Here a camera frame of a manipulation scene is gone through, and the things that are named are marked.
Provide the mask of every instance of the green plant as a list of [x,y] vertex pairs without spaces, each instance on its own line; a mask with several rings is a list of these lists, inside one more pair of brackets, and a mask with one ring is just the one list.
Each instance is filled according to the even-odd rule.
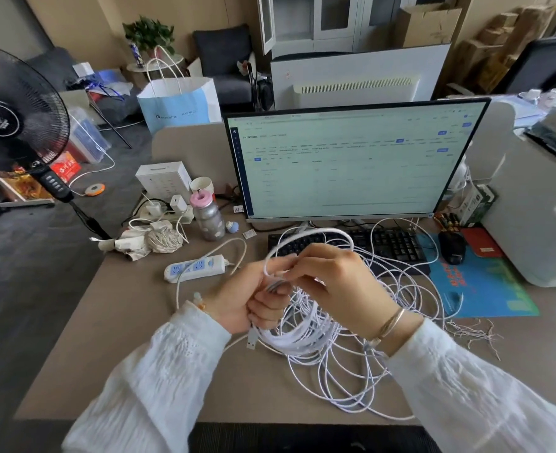
[[175,41],[173,37],[174,26],[167,26],[159,20],[152,20],[143,15],[133,23],[123,23],[125,38],[133,42],[141,51],[151,51],[155,46],[163,46],[168,53],[174,54],[175,49],[171,43]]

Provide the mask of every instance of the mouse pad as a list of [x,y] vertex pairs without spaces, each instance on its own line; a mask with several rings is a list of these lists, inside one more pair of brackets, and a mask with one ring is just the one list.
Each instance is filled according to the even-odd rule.
[[[432,237],[437,242],[437,235]],[[422,242],[427,259],[434,258],[435,248],[429,238],[423,235],[418,239]],[[540,314],[504,258],[478,257],[467,245],[462,264],[450,265],[439,258],[430,266],[431,281],[441,295],[446,315],[458,309],[460,294],[463,294],[463,306],[456,318]]]

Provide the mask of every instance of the black keyboard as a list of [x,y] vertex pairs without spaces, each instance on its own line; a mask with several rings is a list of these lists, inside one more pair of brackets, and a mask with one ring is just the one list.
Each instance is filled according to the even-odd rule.
[[[355,230],[345,230],[351,238],[353,239],[353,244],[359,248],[365,249],[366,251],[372,251],[372,246],[370,245],[370,229],[355,229]],[[292,233],[284,235],[284,238],[288,238]],[[267,245],[269,251],[272,250],[278,244],[281,234],[270,234],[267,238]],[[329,244],[343,244],[344,238],[340,234],[314,234],[307,237],[299,238],[298,240],[287,244],[285,247],[278,251],[278,256],[286,256],[288,254],[297,253],[305,249],[308,244],[311,243],[324,243],[328,240],[333,240],[338,238],[339,240],[334,240]],[[375,228],[372,232],[372,239],[374,240],[374,254],[380,257],[386,257],[389,259],[394,259],[395,261],[390,262],[393,266],[387,265],[392,271],[402,270],[407,268],[407,265],[400,264],[399,261],[405,262],[406,264],[418,264],[421,262],[427,262],[425,253],[418,243],[416,234],[414,232],[404,231],[402,229],[378,229]],[[379,275],[384,272],[384,269],[377,264],[372,264],[372,272],[375,275]],[[429,264],[424,264],[414,268],[408,268],[407,274],[418,275],[416,271],[422,272],[425,275],[431,273]]]

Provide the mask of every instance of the computer mouse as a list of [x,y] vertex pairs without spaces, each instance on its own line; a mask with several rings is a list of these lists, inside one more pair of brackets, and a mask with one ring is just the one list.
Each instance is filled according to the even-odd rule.
[[439,246],[441,256],[450,265],[459,265],[464,261],[466,241],[464,237],[456,232],[440,232]]

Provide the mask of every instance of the monitor bezel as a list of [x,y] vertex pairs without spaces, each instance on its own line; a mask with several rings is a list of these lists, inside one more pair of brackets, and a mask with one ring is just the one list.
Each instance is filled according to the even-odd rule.
[[241,119],[241,118],[251,118],[251,117],[267,117],[267,116],[282,116],[282,115],[289,115],[289,114],[306,114],[306,113],[327,113],[327,112],[335,112],[335,111],[358,111],[358,110],[373,110],[373,109],[388,109],[388,108],[408,108],[408,107],[417,107],[417,106],[442,106],[442,105],[450,105],[450,104],[470,104],[470,103],[484,103],[484,107],[479,114],[477,119],[477,123],[473,127],[473,130],[470,133],[469,138],[464,144],[464,148],[458,157],[454,168],[452,169],[452,173],[450,174],[448,181],[444,189],[441,191],[439,199],[437,203],[433,207],[433,211],[428,213],[401,213],[401,214],[371,214],[371,215],[351,215],[351,216],[282,216],[282,217],[250,217],[248,213],[248,209],[246,207],[246,200],[243,200],[244,206],[244,213],[246,215],[247,222],[277,222],[277,221],[305,221],[305,220],[340,220],[340,219],[380,219],[386,217],[426,217],[432,216],[437,212],[439,204],[443,199],[444,194],[448,190],[448,185],[452,181],[454,174],[464,154],[466,153],[467,149],[469,148],[471,140],[475,136],[477,128],[481,123],[483,116],[485,115],[489,103],[492,101],[489,97],[474,97],[474,98],[452,98],[452,99],[444,99],[444,100],[431,100],[431,101],[411,101],[411,102],[401,102],[401,103],[380,103],[380,104],[373,104],[373,105],[356,105],[356,106],[333,106],[333,107],[326,107],[326,108],[305,108],[305,109],[295,109],[295,110],[279,110],[279,111],[267,111],[263,113],[227,113],[223,115],[223,125],[225,126],[225,131],[228,137],[229,142],[229,149],[232,154],[232,162],[234,163],[234,169],[236,170],[236,178],[238,180],[238,188],[240,192],[243,194],[242,189],[242,181],[240,179],[240,169],[238,167],[238,162],[236,160],[236,151],[234,149],[234,143],[229,131],[229,119]]

